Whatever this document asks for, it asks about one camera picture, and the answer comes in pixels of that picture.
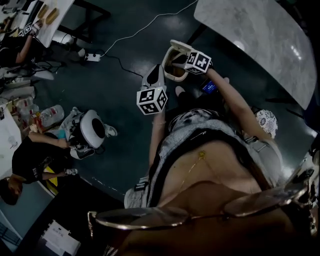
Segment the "table leg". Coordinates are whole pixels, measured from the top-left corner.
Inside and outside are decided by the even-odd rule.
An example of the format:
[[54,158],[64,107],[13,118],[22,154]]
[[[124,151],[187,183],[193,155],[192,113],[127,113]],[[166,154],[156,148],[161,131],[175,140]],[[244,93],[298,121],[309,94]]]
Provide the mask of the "table leg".
[[[103,19],[109,18],[111,16],[111,13],[105,9],[102,9],[101,7],[98,7],[84,0],[75,0],[73,4],[85,8],[85,22],[73,30],[62,25],[59,26],[58,30],[67,33],[73,37],[79,38],[80,40],[83,40],[89,44],[92,44],[93,26],[102,21]],[[91,19],[91,11],[96,11],[98,13],[101,13],[101,15],[95,19]],[[85,29],[88,29],[88,36],[83,35]]]
[[108,12],[107,10],[102,9],[99,6],[96,6],[96,5],[92,4],[92,3],[86,2],[84,0],[75,0],[73,4],[76,5],[76,6],[85,8],[85,9],[91,9],[93,11],[96,11],[96,12],[104,14],[104,15],[108,15],[108,16],[111,15],[111,13]]
[[92,44],[92,40],[90,40],[89,37],[83,35],[82,33],[78,33],[76,30],[70,29],[70,28],[62,26],[62,25],[60,25],[58,27],[58,30],[63,33],[69,34],[70,36],[73,36],[75,38],[78,38],[82,41],[85,41],[86,43]]
[[204,24],[200,24],[200,26],[196,29],[196,31],[192,34],[189,40],[186,42],[187,45],[191,45],[205,30],[207,26]]

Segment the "dark floor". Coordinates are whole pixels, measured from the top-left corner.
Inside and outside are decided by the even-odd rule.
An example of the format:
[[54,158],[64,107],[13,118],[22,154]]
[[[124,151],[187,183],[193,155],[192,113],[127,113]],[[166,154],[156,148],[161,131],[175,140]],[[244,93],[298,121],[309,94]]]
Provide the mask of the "dark floor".
[[[192,0],[88,0],[111,12],[111,17],[100,22],[94,31],[94,43],[86,45],[92,52],[108,49],[116,39],[133,35],[157,14],[175,13]],[[145,75],[155,64],[162,62],[170,47],[170,40],[187,42],[199,26],[193,13],[196,5],[175,16],[159,17],[137,36],[118,42],[108,53],[121,58],[123,66]],[[85,12],[73,6],[63,25],[75,28],[83,22]],[[265,98],[288,97],[280,85],[258,64],[233,44],[207,29],[192,45],[212,57],[214,68],[244,96],[251,106],[271,110],[278,119],[276,136],[283,156],[285,171],[289,173],[303,159],[314,137],[299,117],[286,108],[300,111],[291,104],[268,103]],[[189,75],[183,82],[187,91],[198,93],[195,86],[200,77]],[[174,88],[168,80],[169,108],[176,105]],[[56,104],[68,114],[72,107],[94,109],[103,120],[118,130],[118,137],[108,138],[103,155],[77,161],[80,175],[111,196],[122,199],[148,169],[152,117],[144,116],[136,106],[136,92],[141,78],[121,70],[116,59],[104,57],[100,62],[85,66],[70,64],[59,70],[54,81],[36,84],[36,103],[41,109]]]

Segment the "glasses lens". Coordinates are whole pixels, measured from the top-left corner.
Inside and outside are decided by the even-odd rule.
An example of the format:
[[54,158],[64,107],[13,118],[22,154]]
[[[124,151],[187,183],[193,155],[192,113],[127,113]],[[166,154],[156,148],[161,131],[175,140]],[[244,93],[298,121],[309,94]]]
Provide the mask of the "glasses lens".
[[226,204],[224,212],[234,217],[246,217],[288,205],[292,199],[301,197],[306,191],[304,183],[272,188],[233,200]]
[[176,227],[190,215],[179,208],[131,208],[98,213],[95,221],[101,225],[121,230],[143,230]]

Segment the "white shoe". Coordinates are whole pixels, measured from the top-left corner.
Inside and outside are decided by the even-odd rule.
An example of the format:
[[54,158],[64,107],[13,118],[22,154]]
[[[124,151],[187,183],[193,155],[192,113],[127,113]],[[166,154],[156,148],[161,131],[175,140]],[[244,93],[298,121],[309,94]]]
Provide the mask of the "white shoe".
[[177,86],[175,88],[175,94],[177,97],[179,97],[180,93],[183,93],[183,92],[185,92],[185,89],[183,89],[181,86]]
[[118,132],[116,130],[116,128],[114,128],[113,126],[104,124],[104,132],[105,132],[105,136],[107,136],[108,138],[110,136],[117,136]]
[[77,169],[66,169],[65,170],[65,174],[67,174],[67,175],[77,175],[78,174],[78,170]]

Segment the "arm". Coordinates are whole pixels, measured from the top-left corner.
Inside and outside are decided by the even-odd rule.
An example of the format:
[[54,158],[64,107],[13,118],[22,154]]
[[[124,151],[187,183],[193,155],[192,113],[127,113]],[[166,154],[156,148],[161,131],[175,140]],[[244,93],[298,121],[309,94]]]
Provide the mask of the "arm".
[[161,140],[165,136],[165,127],[166,127],[166,114],[163,111],[154,116],[151,135],[151,143],[149,150],[149,168],[154,164],[154,160],[157,153],[157,148]]
[[16,56],[15,63],[21,64],[25,61],[32,43],[32,39],[33,39],[32,35],[28,35],[21,52],[19,52]]
[[66,173],[64,171],[62,171],[60,173],[43,172],[42,173],[42,180],[46,181],[46,180],[49,180],[49,179],[58,178],[58,177],[64,177],[64,176],[66,176]]
[[30,132],[28,137],[32,142],[36,142],[36,143],[47,143],[62,149],[66,149],[69,147],[69,143],[67,143],[67,141],[64,138],[61,138],[61,139],[51,138],[47,135],[33,132],[33,131]]
[[237,118],[245,133],[249,136],[256,136],[260,140],[272,140],[272,138],[259,125],[249,105],[235,88],[227,83],[212,68],[207,70],[206,75],[216,85],[226,104]]

